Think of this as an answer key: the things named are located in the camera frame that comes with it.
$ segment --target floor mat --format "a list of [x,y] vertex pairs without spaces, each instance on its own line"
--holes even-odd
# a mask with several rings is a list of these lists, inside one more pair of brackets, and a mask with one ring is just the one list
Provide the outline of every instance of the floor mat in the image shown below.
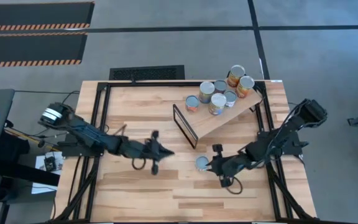
[[0,34],[0,67],[78,65],[86,32]]
[[94,2],[0,4],[0,30],[89,27]]
[[184,80],[184,65],[110,68],[109,80]]

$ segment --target wooden board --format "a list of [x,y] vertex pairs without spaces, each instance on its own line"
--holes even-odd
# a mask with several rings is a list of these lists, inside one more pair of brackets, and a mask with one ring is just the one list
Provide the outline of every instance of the wooden board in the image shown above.
[[[273,121],[278,127],[289,110],[283,83],[266,84]],[[81,88],[76,113],[87,121],[91,118],[96,85],[97,82],[83,82]],[[132,169],[130,160],[105,154],[99,166],[92,222],[244,222],[275,219],[265,169],[244,170],[238,174],[244,185],[240,195],[231,195],[220,188],[219,180],[213,173],[195,169],[198,156],[211,158],[214,155],[212,144],[222,143],[224,156],[230,156],[254,141],[259,130],[256,115],[250,110],[241,113],[200,139],[199,146],[194,150],[172,120],[172,104],[185,99],[190,91],[192,88],[187,87],[112,89],[107,119],[109,133],[126,123],[126,135],[142,141],[150,136],[153,129],[158,129],[161,143],[176,154],[160,163],[158,176],[150,174],[150,162],[145,170],[136,171]],[[306,212],[316,215],[303,165],[293,156],[283,156],[282,159],[290,192]],[[68,158],[63,165],[56,196],[57,214],[67,205],[76,160]],[[282,216],[285,217],[280,193],[278,197]],[[86,199],[87,195],[81,205],[80,217],[85,215]]]
[[[197,95],[199,90],[198,87],[194,87],[194,90],[189,91],[189,94]],[[223,113],[217,116],[209,112],[209,104],[200,103],[198,111],[195,113],[186,110],[186,102],[184,101],[178,103],[177,106],[198,138],[201,139],[211,131],[243,113],[245,110],[248,110],[251,106],[259,103],[261,99],[255,90],[249,90],[246,98],[238,98],[232,108],[225,108]]]

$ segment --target can lid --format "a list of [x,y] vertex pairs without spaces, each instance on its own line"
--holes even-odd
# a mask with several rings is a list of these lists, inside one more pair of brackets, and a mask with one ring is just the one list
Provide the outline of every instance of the can lid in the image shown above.
[[215,93],[212,95],[211,102],[213,105],[222,107],[226,104],[226,97],[222,93]]
[[215,86],[211,82],[202,82],[200,85],[201,92],[211,94],[215,90]]
[[227,102],[234,102],[237,99],[237,95],[234,91],[225,91],[224,96],[226,97]]
[[215,85],[215,89],[220,91],[224,91],[227,88],[227,84],[224,80],[216,80],[214,85]]
[[200,156],[196,159],[196,167],[199,170],[206,170],[207,164],[209,163],[209,160],[205,156]]
[[240,84],[244,87],[244,88],[252,88],[255,85],[255,81],[252,77],[249,76],[244,76],[240,79]]
[[241,65],[233,65],[233,67],[230,69],[230,72],[237,77],[241,77],[246,74],[245,68]]
[[197,107],[199,104],[197,96],[187,96],[186,98],[186,105],[191,107]]

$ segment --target tin can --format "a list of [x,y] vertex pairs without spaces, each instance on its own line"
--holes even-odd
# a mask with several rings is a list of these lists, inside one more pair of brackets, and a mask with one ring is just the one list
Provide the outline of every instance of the tin can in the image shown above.
[[231,87],[236,87],[240,81],[240,78],[246,74],[246,70],[241,65],[234,65],[231,67],[229,76],[227,78],[227,84]]
[[198,95],[198,99],[202,103],[211,102],[212,94],[215,91],[215,86],[211,82],[202,82],[200,85],[200,94]]
[[196,168],[199,171],[206,171],[208,168],[208,166],[207,166],[208,163],[209,163],[209,160],[206,156],[199,156],[196,159]]
[[222,93],[215,93],[212,95],[211,102],[209,103],[209,112],[212,115],[222,114],[225,104],[226,97]]
[[214,82],[215,91],[214,93],[224,93],[227,88],[227,84],[224,80],[216,80]]
[[231,108],[234,106],[234,103],[236,102],[237,95],[234,91],[228,90],[224,92],[224,96],[226,97],[226,107]]
[[244,76],[240,79],[240,82],[236,88],[236,93],[239,98],[245,98],[252,87],[254,87],[255,81],[249,76]]
[[197,96],[191,95],[186,98],[186,110],[190,112],[197,112],[199,101]]

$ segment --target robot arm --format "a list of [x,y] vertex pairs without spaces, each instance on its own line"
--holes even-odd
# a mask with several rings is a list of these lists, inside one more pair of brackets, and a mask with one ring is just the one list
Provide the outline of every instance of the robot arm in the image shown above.
[[[70,106],[62,103],[52,103],[42,114],[39,124],[46,128],[59,131],[68,131],[76,137],[81,145],[87,148],[101,147],[108,153],[116,156],[124,156],[132,159],[132,166],[135,169],[142,169],[146,159],[153,161],[152,174],[158,172],[158,162],[163,158],[174,155],[174,153],[164,148],[158,141],[158,131],[153,131],[150,139],[145,144],[138,141],[129,140],[123,135],[109,135],[77,116]],[[144,165],[141,168],[134,166],[134,159],[143,159]]]
[[231,179],[243,169],[253,169],[263,162],[270,162],[270,156],[281,155],[282,147],[287,143],[292,133],[301,128],[316,128],[327,119],[327,112],[315,100],[303,100],[290,112],[282,126],[275,129],[263,139],[251,142],[238,150],[238,155],[223,157],[222,145],[213,145],[213,156],[208,164],[208,171],[214,172],[221,180],[222,187],[229,187],[233,184]]

